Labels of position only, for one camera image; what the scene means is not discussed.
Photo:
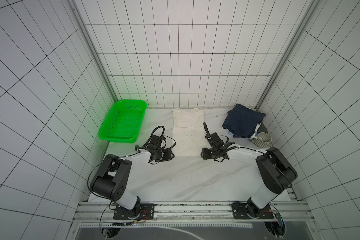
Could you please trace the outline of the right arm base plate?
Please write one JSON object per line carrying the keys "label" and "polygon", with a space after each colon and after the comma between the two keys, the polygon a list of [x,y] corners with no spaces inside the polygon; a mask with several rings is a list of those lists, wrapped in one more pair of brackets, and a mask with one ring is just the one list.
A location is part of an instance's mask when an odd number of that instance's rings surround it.
{"label": "right arm base plate", "polygon": [[235,220],[273,220],[274,213],[270,204],[259,209],[254,204],[247,204],[235,201],[231,204],[233,218]]}

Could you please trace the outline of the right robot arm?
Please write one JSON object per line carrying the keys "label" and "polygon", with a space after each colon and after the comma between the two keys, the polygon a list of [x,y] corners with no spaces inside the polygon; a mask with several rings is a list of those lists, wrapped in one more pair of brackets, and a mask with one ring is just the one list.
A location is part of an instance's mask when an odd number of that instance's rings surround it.
{"label": "right robot arm", "polygon": [[265,152],[240,146],[230,141],[221,140],[217,133],[205,136],[210,148],[203,148],[201,157],[204,160],[223,162],[224,160],[241,160],[250,151],[258,153],[255,162],[263,183],[243,205],[244,212],[251,219],[258,219],[270,207],[271,202],[286,188],[292,186],[298,174],[279,149],[271,147]]}

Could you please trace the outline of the white t shirt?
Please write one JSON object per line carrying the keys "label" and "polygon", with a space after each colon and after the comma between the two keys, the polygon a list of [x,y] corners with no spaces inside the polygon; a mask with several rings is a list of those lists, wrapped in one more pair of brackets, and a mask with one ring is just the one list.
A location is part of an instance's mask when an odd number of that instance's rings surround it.
{"label": "white t shirt", "polygon": [[200,156],[207,147],[205,139],[205,111],[193,108],[189,111],[173,109],[172,138],[176,141],[173,153],[176,157]]}

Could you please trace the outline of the green plastic basket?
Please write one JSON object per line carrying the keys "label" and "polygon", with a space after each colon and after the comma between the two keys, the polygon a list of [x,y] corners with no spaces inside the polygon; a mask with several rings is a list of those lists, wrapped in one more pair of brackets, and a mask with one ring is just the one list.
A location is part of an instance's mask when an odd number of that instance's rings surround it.
{"label": "green plastic basket", "polygon": [[147,106],[142,100],[117,101],[100,127],[99,138],[113,143],[136,142]]}

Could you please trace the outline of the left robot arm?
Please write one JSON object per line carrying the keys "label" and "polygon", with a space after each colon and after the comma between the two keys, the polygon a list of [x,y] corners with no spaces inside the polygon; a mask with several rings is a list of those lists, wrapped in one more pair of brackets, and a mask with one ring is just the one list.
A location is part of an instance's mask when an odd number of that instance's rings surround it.
{"label": "left robot arm", "polygon": [[168,136],[151,135],[142,145],[136,145],[136,152],[128,156],[108,154],[100,164],[97,172],[89,183],[89,190],[100,198],[117,204],[123,210],[135,215],[141,211],[141,199],[127,190],[127,184],[133,167],[172,160],[175,155],[172,149],[176,141],[167,147]]}

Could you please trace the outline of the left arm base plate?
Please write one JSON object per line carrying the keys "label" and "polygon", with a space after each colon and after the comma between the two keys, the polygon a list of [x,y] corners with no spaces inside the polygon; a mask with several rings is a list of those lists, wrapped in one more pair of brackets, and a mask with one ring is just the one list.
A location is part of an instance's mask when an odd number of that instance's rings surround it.
{"label": "left arm base plate", "polygon": [[155,204],[137,204],[132,210],[117,206],[114,213],[114,220],[152,220],[154,218]]}

